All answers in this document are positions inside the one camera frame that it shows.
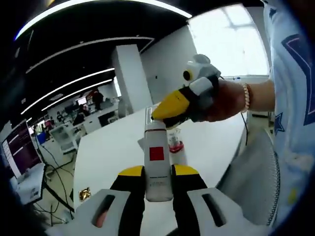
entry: red square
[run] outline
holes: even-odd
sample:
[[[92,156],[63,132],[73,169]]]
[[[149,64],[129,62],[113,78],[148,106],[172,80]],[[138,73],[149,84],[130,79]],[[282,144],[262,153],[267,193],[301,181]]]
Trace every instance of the red square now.
[[[162,161],[164,160],[163,147],[151,147],[150,148],[150,161]]]

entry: window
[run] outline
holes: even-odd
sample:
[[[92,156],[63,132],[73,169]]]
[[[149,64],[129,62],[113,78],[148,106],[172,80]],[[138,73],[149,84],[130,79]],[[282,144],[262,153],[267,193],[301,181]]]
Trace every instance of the window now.
[[[114,86],[115,86],[115,89],[116,89],[117,96],[121,97],[122,93],[120,92],[120,88],[119,88],[119,84],[118,84],[116,76],[114,77]]]
[[[205,54],[222,76],[268,75],[263,42],[243,5],[206,12],[189,20],[198,53]]]

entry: office chair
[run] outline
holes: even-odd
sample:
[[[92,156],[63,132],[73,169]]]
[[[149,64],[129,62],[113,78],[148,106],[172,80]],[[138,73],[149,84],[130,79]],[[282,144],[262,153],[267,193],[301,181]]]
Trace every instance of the office chair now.
[[[72,151],[78,150],[80,137],[75,139],[75,136],[71,135],[66,126],[63,124],[50,131],[50,134],[59,144],[63,154],[68,154]]]
[[[245,218],[254,224],[273,224],[280,171],[273,144],[265,130],[231,162],[217,189],[235,201]]]
[[[124,118],[126,116],[127,109],[125,102],[121,99],[118,102],[118,110],[115,111],[115,115],[108,119],[108,123],[113,123],[114,121]]]

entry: white bottle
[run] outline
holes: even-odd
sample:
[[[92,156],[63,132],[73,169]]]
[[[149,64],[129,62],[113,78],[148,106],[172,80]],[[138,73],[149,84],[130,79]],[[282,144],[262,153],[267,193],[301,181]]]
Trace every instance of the white bottle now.
[[[151,120],[154,108],[146,109],[144,131],[146,199],[149,202],[166,202],[173,199],[169,148],[165,124]]]

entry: floor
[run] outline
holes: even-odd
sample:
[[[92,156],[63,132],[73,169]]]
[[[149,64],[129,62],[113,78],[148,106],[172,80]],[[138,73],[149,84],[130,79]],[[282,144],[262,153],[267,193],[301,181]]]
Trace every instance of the floor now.
[[[248,135],[248,143],[250,143],[252,140],[254,140],[255,135],[261,130],[265,129],[268,134],[270,135],[271,139],[273,140],[274,135],[272,134],[273,127],[269,126],[268,119],[267,118],[256,118],[256,117],[250,117],[248,120],[248,129],[249,129],[249,135]],[[63,185],[61,183],[61,180],[59,179],[58,175],[56,173],[50,175],[51,181],[48,181],[47,183],[49,186],[56,191],[56,193],[63,199],[68,200],[68,203],[70,206],[73,207],[73,202],[70,199],[69,195],[73,188],[73,176],[70,173],[74,173],[74,165],[75,165],[75,159],[72,163],[69,163],[65,166],[63,166],[63,169],[58,169],[58,174],[60,175],[66,194],[63,189]],[[46,217],[46,224],[47,226],[51,225],[50,220],[50,209],[52,206],[52,211],[56,211],[53,213],[53,224],[60,224],[64,221],[67,221],[71,218],[69,215],[69,211],[62,205],[58,205],[58,201],[46,190],[43,191],[43,198],[41,201],[34,204],[34,207],[38,210],[45,210],[47,212],[42,212],[42,214]]]

